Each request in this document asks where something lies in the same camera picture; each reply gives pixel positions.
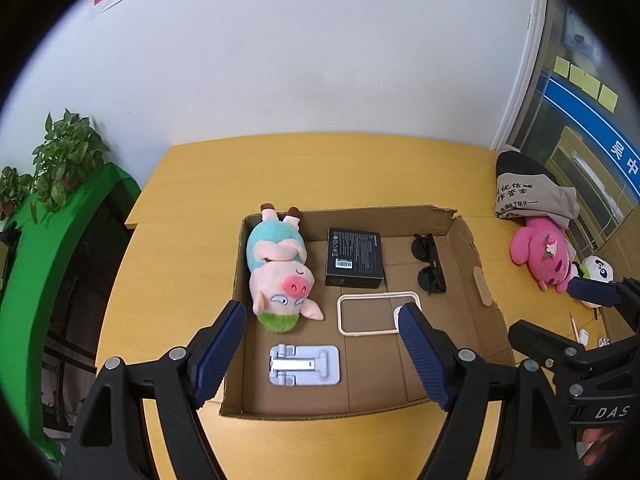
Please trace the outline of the hand holding other gripper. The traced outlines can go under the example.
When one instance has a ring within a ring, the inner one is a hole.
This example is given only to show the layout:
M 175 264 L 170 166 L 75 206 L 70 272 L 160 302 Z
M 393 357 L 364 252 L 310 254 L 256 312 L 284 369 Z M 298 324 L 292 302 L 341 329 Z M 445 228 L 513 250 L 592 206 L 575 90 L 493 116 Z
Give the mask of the hand holding other gripper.
M 596 464 L 619 433 L 620 428 L 613 427 L 586 429 L 582 434 L 582 443 L 587 451 L 582 456 L 582 463 L 587 467 Z

